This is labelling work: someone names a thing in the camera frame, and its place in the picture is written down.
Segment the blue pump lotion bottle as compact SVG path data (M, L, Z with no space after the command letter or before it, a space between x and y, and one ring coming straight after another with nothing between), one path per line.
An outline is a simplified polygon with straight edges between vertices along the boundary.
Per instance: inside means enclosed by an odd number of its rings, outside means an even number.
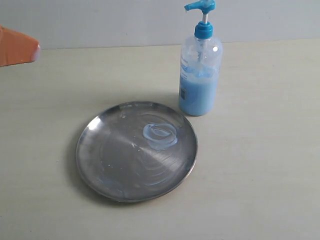
M214 0L199 0L184 6L186 11L202 12L194 34L181 45L179 107L190 116L203 116L214 105L223 56L223 45L214 37L214 27L208 21L209 12L215 8Z

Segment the blue soap blob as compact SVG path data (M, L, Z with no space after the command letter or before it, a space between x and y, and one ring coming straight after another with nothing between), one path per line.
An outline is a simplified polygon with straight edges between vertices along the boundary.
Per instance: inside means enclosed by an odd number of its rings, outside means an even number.
M170 148L178 142L177 130L169 123L146 124L142 135L148 145L156 151Z

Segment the round steel plate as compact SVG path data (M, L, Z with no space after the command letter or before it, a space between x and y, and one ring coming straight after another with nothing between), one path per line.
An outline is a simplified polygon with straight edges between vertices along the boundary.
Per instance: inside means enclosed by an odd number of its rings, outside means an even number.
M143 137L147 124L171 124L178 142L155 150ZM75 150L82 180L99 195L121 203L159 198L176 189L196 163L198 139L188 119L151 101L118 104L84 128Z

